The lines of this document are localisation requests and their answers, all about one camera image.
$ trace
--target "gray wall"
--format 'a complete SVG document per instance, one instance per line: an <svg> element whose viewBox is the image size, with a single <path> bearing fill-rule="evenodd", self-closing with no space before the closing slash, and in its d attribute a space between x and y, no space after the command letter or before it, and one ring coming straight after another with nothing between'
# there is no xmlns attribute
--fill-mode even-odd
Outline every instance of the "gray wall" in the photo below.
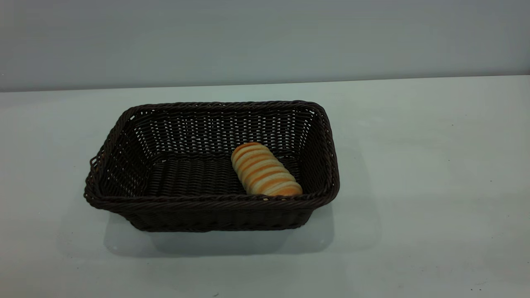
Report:
<svg viewBox="0 0 530 298"><path fill-rule="evenodd" d="M0 0L0 89L530 73L529 0Z"/></svg>

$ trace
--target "white table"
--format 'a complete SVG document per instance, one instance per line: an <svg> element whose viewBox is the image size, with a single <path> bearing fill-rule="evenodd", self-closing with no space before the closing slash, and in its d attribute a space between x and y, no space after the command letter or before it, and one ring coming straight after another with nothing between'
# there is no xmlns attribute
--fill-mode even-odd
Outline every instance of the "white table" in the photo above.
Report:
<svg viewBox="0 0 530 298"><path fill-rule="evenodd" d="M127 108L325 107L337 198L298 230L149 234L83 198ZM528 297L530 76L0 93L1 297Z"/></svg>

